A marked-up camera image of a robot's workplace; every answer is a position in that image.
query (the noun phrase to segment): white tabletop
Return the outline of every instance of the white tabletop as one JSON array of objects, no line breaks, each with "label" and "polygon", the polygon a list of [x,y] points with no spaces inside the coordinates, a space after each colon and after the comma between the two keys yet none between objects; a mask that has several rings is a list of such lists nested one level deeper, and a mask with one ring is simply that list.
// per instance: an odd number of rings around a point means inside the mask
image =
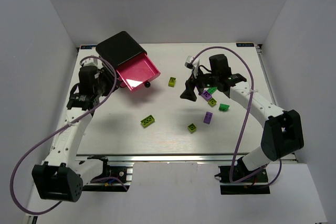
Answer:
[{"label": "white tabletop", "polygon": [[[78,154],[208,154],[233,153],[246,110],[216,91],[217,105],[211,108],[198,97],[196,102],[180,99],[185,81],[191,74],[184,67],[188,55],[196,55],[209,46],[225,46],[236,51],[248,63],[255,79],[255,89],[271,100],[266,80],[254,47],[237,48],[235,43],[217,44],[142,44],[161,75],[150,88],[130,92],[119,89],[100,107],[87,127]],[[201,64],[209,67],[209,56],[225,54],[232,73],[249,80],[244,65],[232,53],[214,49],[200,56]],[[97,55],[95,49],[79,50],[73,72],[72,87],[78,82],[79,61]],[[168,87],[170,77],[176,78],[174,88]],[[220,103],[229,104],[227,112],[218,110]],[[205,113],[213,112],[211,124],[203,123]],[[155,123],[143,128],[140,121],[153,115]],[[191,134],[187,126],[194,123],[197,131]],[[252,116],[248,120],[240,153],[248,153],[259,144],[262,127]]]}]

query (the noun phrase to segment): white enclosure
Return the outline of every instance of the white enclosure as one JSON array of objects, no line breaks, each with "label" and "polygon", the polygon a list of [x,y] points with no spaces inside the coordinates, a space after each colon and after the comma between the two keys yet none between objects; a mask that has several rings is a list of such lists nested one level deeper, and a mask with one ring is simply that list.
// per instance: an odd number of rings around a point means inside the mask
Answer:
[{"label": "white enclosure", "polygon": [[[56,128],[75,47],[122,30],[150,44],[263,44],[278,105],[301,115],[305,147],[297,152],[299,161],[308,165],[328,222],[336,223],[336,0],[0,0],[0,6],[1,223],[21,223],[24,214],[9,195],[10,174]],[[18,171],[15,189],[24,206],[32,167],[49,146],[33,152]]]},{"label": "white enclosure", "polygon": [[51,0],[76,46],[121,30],[140,43],[263,43],[286,0]]}]

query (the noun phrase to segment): lego brick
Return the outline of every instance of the lego brick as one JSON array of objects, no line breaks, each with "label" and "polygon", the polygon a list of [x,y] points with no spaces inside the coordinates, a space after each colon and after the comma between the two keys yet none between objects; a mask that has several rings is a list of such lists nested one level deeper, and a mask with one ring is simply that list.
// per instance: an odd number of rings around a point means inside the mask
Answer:
[{"label": "lego brick", "polygon": [[141,120],[141,124],[144,128],[146,128],[148,125],[151,125],[154,122],[155,122],[155,119],[152,115],[149,115],[145,119]]},{"label": "lego brick", "polygon": [[218,109],[219,109],[220,111],[227,111],[227,110],[229,109],[229,107],[230,107],[230,105],[226,105],[226,104],[222,104],[222,103],[221,103],[221,104],[219,105],[219,108],[218,108]]},{"label": "lego brick", "polygon": [[203,91],[203,93],[201,94],[201,97],[203,97],[206,101],[212,98],[212,96],[206,90]]},{"label": "lego brick", "polygon": [[208,101],[208,104],[209,104],[211,107],[215,106],[216,103],[217,103],[217,101],[216,101],[215,99],[213,99],[213,98],[211,98],[211,99]]},{"label": "lego brick", "polygon": [[176,78],[170,77],[168,86],[173,88],[175,86],[175,83],[176,83]]},{"label": "lego brick", "polygon": [[209,88],[207,91],[209,94],[213,94],[215,93],[216,90],[217,90],[217,87],[214,87],[214,88]]},{"label": "lego brick", "polygon": [[205,117],[204,117],[203,123],[210,124],[211,118],[212,118],[212,113],[207,111],[205,113]]},{"label": "lego brick", "polygon": [[191,124],[188,126],[188,130],[191,132],[191,133],[194,133],[196,131],[196,125],[195,124]]}]

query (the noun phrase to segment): green lego brick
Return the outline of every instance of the green lego brick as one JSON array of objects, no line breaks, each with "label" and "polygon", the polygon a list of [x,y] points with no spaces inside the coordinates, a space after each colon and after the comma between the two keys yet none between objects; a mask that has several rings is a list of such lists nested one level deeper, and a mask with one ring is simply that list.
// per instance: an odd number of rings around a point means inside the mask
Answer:
[{"label": "green lego brick", "polygon": [[214,87],[214,88],[209,88],[207,91],[209,94],[213,94],[215,93],[216,90],[217,90],[217,87]]},{"label": "green lego brick", "polygon": [[174,86],[175,86],[175,83],[176,83],[176,78],[174,78],[174,77],[170,77],[168,86],[169,86],[169,87],[174,87]]},{"label": "green lego brick", "polygon": [[151,125],[154,122],[155,122],[155,119],[152,115],[149,115],[144,120],[141,120],[141,124],[144,128],[146,128],[148,125]]},{"label": "green lego brick", "polygon": [[196,125],[195,124],[191,124],[188,126],[188,130],[191,132],[191,133],[194,133],[196,131]]},{"label": "green lego brick", "polygon": [[227,111],[229,109],[230,105],[226,105],[226,104],[220,104],[219,105],[219,110],[220,111]]},{"label": "green lego brick", "polygon": [[217,101],[216,101],[215,99],[213,99],[213,98],[211,98],[211,99],[208,101],[208,104],[209,104],[211,107],[215,106],[216,103],[217,103]]}]

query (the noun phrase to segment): purple lego brick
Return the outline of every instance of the purple lego brick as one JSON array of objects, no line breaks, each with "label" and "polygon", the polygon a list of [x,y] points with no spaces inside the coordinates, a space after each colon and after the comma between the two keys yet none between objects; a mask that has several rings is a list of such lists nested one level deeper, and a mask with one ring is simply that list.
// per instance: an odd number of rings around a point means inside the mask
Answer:
[{"label": "purple lego brick", "polygon": [[210,100],[212,98],[212,96],[210,95],[210,93],[206,90],[203,91],[203,93],[201,94],[201,96],[206,100]]},{"label": "purple lego brick", "polygon": [[203,121],[203,123],[210,124],[210,122],[211,122],[211,118],[212,118],[212,113],[207,111],[207,112],[205,113],[205,117],[204,117],[204,121]]}]

